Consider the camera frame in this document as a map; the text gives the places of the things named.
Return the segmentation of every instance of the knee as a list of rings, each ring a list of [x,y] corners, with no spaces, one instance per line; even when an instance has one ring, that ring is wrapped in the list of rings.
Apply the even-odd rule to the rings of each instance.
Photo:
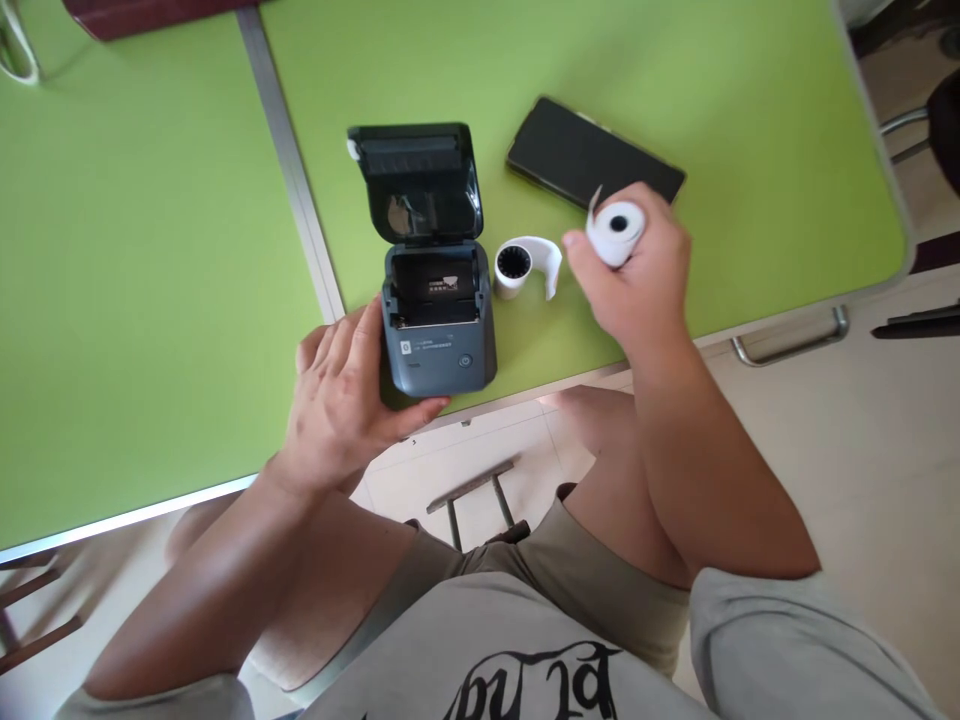
[[[186,554],[207,529],[239,497],[239,493],[214,498],[189,508],[174,526],[163,550],[163,559],[167,567],[173,565]]]

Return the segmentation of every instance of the hand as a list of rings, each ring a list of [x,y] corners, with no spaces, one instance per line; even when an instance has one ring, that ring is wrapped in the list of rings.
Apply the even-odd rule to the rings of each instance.
[[[380,400],[380,296],[297,348],[297,385],[283,448],[272,464],[288,489],[308,495],[356,486],[388,447],[433,420],[449,398],[401,412]]]
[[[690,236],[667,201],[644,183],[610,196],[598,212],[621,200],[640,206],[647,216],[646,229],[621,268],[607,267],[581,230],[564,235],[563,244],[593,316],[629,356],[665,341],[689,340],[683,306]]]

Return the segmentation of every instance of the open printer lid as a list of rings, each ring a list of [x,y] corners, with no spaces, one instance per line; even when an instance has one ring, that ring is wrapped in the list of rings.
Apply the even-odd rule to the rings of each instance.
[[[470,128],[463,123],[354,127],[347,149],[387,242],[447,245],[483,231]]]

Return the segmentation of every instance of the phone screen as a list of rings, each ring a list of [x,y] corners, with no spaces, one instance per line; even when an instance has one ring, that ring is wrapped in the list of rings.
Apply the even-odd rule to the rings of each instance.
[[[547,97],[523,121],[507,165],[584,209],[601,185],[603,200],[635,182],[672,203],[686,179],[682,170]]]

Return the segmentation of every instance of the green table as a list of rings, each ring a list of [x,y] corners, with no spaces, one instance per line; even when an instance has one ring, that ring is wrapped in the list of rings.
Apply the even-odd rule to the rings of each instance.
[[[48,77],[0,77],[0,561],[256,472],[321,322],[236,19],[99,45],[21,5]]]
[[[261,12],[332,258],[313,278],[348,309],[387,246],[346,128],[469,123],[492,255],[583,223],[503,165],[541,93],[689,173],[695,337],[893,282],[912,253],[828,0]],[[24,15],[51,77],[0,81],[0,561],[249,483],[331,294],[234,18],[101,46],[58,3]],[[550,304],[530,284],[495,301],[499,374],[447,421],[622,361],[567,270]]]
[[[688,172],[677,209],[695,238],[694,337],[904,270],[908,237],[829,0],[376,0],[362,11],[282,0],[261,13],[348,310],[379,288],[388,246],[346,128],[468,123],[492,258],[510,238],[559,242],[584,223],[504,166],[540,94]],[[623,360],[568,269],[549,304],[529,284],[510,304],[495,301],[496,379],[451,410]]]

